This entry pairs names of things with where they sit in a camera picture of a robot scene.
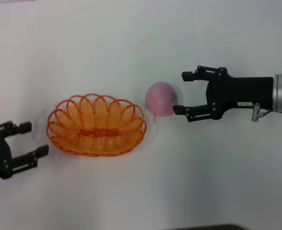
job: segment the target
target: white backdrop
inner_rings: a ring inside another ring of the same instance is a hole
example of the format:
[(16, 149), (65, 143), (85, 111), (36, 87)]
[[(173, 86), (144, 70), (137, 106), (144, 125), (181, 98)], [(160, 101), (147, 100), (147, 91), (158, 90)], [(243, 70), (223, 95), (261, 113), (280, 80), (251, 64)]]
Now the white backdrop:
[[(74, 94), (143, 108), (166, 81), (206, 102), (197, 65), (234, 77), (282, 73), (282, 1), (37, 0), (0, 4), (0, 123), (30, 120), (13, 155), (48, 143), (47, 115)], [(282, 115), (252, 111), (188, 123), (154, 117), (131, 153), (87, 158), (51, 146), (38, 168), (0, 179), (0, 230), (158, 230), (239, 223), (282, 229)]]

